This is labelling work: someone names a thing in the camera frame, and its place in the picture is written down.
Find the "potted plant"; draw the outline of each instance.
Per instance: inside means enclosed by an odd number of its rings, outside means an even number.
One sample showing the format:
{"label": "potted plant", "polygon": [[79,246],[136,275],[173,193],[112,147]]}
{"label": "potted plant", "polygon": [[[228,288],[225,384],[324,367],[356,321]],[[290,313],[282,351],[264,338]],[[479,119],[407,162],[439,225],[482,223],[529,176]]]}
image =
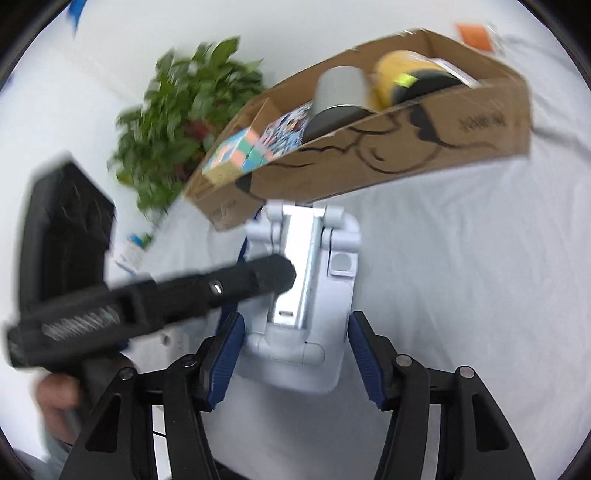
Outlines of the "potted plant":
{"label": "potted plant", "polygon": [[156,63],[144,104],[119,115],[121,134],[109,166],[137,191],[138,209],[147,217],[166,212],[217,135],[264,90],[260,60],[230,59],[238,45],[234,37],[215,48],[201,43],[193,57],[169,51]]}

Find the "cardboard box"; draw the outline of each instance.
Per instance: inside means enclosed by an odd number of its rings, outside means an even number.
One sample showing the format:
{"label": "cardboard box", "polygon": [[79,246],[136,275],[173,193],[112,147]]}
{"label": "cardboard box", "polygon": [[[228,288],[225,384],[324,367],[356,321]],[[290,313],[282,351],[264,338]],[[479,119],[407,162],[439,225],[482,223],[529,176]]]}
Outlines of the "cardboard box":
{"label": "cardboard box", "polygon": [[392,50],[445,59],[480,86],[461,85],[391,107],[221,187],[197,170],[186,197],[215,228],[228,229],[251,218],[268,199],[312,202],[409,175],[529,152],[531,106],[525,79],[500,61],[427,30],[365,43],[289,77],[251,100],[212,151],[239,130],[262,132],[270,121],[311,100],[327,69],[352,65],[371,74]]}

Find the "colorful cube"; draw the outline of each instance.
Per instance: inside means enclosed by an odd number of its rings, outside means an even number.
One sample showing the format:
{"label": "colorful cube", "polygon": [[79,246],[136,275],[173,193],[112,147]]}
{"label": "colorful cube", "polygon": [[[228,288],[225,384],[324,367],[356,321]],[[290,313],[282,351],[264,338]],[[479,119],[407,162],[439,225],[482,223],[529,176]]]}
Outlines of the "colorful cube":
{"label": "colorful cube", "polygon": [[272,160],[252,128],[245,128],[223,142],[203,167],[214,185],[230,183]]}

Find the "blue gripper pad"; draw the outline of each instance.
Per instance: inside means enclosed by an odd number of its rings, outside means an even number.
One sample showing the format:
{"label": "blue gripper pad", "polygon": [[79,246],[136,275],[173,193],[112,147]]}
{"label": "blue gripper pad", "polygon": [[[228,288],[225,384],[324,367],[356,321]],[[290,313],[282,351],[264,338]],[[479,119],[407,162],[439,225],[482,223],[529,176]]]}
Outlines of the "blue gripper pad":
{"label": "blue gripper pad", "polygon": [[213,352],[210,351],[215,354],[217,350],[209,374],[209,393],[206,398],[206,404],[212,410],[226,396],[245,334],[244,318],[235,313],[226,318],[215,337],[216,340],[222,339],[222,343],[216,345],[217,342],[214,342]]}
{"label": "blue gripper pad", "polygon": [[384,371],[380,366],[375,352],[372,350],[366,332],[364,332],[367,329],[369,329],[367,333],[375,337],[363,313],[353,312],[349,316],[349,326],[347,327],[349,343],[353,349],[355,361],[361,373],[365,390],[368,393],[369,399],[382,410],[387,400],[384,389]]}

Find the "metal bar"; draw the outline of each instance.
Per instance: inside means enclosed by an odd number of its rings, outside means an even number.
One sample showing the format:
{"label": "metal bar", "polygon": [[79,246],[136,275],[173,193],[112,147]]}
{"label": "metal bar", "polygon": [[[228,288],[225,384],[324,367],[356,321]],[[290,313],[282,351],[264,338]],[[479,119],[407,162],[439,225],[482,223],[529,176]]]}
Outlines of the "metal bar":
{"label": "metal bar", "polygon": [[322,242],[324,209],[283,206],[280,253],[295,268],[291,290],[279,295],[269,310],[268,322],[302,330],[306,327],[316,283]]}

